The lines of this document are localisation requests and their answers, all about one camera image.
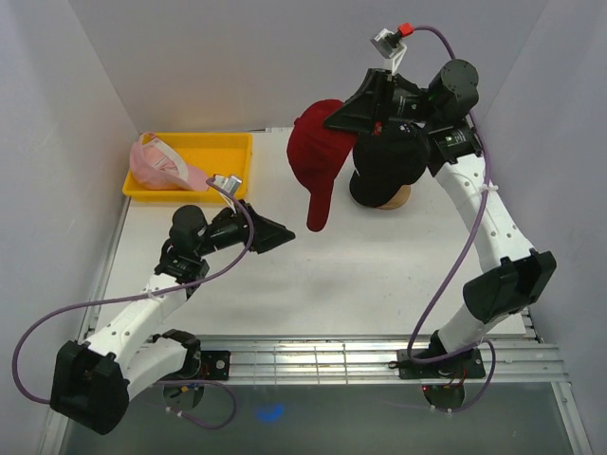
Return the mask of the black NY cap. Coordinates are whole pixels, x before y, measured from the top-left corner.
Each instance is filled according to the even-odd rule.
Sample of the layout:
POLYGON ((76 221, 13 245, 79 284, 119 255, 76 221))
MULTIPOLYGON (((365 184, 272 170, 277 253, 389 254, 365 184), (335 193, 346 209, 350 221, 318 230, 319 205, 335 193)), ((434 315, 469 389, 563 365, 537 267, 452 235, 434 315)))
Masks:
POLYGON ((412 186, 426 170, 421 129, 413 123, 389 125, 377 136, 360 135, 352 157, 350 194, 371 209, 385 204, 402 185, 412 186))

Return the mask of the red cap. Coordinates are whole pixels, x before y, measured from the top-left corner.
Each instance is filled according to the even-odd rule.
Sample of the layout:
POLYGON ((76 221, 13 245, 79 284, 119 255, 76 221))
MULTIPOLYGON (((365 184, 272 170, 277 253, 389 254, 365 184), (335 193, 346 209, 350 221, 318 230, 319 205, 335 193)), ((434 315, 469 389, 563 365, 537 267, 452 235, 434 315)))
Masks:
POLYGON ((286 147, 298 182, 310 194, 306 226, 322 231, 328 221, 334 182, 358 135, 325 128, 324 121, 341 108, 341 100, 319 100, 294 121, 286 147))

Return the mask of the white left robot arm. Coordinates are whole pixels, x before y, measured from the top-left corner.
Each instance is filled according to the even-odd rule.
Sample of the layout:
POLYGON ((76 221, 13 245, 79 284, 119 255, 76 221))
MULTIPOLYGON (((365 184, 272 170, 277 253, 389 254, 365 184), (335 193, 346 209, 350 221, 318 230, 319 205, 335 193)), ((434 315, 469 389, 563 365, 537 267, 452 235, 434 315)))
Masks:
POLYGON ((129 302, 85 341, 68 341, 57 353, 51 408, 105 435, 130 402, 157 381, 186 387, 201 380, 204 357, 197 336, 176 329, 161 334, 158 327, 206 278, 207 256, 238 245, 263 254, 295 237, 245 201, 212 220, 194 205, 177 209, 141 299, 129 302))

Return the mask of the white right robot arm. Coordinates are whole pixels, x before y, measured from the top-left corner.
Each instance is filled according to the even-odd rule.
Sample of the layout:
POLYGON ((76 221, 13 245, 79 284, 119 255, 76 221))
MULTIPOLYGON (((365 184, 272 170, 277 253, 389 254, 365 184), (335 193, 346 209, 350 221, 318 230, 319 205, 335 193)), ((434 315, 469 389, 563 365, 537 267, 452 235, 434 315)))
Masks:
POLYGON ((482 270, 463 287, 463 304, 423 351, 407 349, 402 368, 450 376, 499 323, 535 303, 554 274, 552 252, 538 251, 517 228, 491 182, 487 149, 475 124, 479 77, 461 59, 447 61, 420 88, 389 69, 370 68, 357 91, 325 121, 343 132, 385 138, 404 130, 398 150, 419 159, 450 197, 482 270))

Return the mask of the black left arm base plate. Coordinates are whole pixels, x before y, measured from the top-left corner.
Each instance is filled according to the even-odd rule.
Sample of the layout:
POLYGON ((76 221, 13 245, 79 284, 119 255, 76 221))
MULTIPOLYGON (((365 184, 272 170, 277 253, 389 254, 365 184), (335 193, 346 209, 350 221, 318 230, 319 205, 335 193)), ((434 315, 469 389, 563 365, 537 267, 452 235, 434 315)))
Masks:
POLYGON ((227 381, 230 378, 230 357, 230 351, 202 351, 200 353, 200 378, 227 381))

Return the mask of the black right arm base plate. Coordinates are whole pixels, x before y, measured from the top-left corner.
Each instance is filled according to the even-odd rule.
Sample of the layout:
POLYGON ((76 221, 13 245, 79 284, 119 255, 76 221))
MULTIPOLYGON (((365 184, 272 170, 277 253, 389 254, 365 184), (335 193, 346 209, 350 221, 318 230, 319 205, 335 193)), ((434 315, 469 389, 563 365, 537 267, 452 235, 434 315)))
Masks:
POLYGON ((390 367, 398 370, 400 379, 482 379, 486 376, 481 353, 478 349, 434 363, 415 363, 405 349, 396 352, 396 360, 390 367))

